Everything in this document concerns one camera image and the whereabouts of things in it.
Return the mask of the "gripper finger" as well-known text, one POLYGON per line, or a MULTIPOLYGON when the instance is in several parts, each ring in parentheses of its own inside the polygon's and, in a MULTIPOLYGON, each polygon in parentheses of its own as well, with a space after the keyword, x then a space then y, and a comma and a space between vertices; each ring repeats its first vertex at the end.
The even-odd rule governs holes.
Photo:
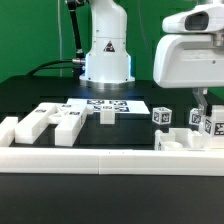
POLYGON ((208 89, 203 87, 196 87, 193 89, 193 95, 198 103, 198 111, 200 115, 207 115, 208 103, 205 96, 207 95, 208 89))

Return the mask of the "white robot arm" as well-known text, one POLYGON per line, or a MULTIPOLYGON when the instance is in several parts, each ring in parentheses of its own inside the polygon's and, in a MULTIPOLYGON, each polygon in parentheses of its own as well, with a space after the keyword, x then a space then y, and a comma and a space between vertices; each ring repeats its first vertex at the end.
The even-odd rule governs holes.
MULTIPOLYGON (((71 15, 86 3, 92 12, 92 47, 82 51, 73 20, 77 57, 85 65, 80 82, 95 88, 119 88, 135 81, 126 51, 127 14, 114 0, 65 0, 71 15)), ((191 88, 200 112, 208 113, 203 92, 224 86, 224 0, 201 0, 190 11, 165 18, 166 35, 159 41, 154 81, 163 88, 191 88)))

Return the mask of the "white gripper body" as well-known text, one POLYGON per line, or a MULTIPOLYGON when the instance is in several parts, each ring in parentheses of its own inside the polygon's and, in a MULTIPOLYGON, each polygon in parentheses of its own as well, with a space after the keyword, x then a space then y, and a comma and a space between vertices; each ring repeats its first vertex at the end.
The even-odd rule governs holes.
POLYGON ((166 35, 157 45, 154 81, 163 88, 224 86, 224 47, 211 35, 166 35))

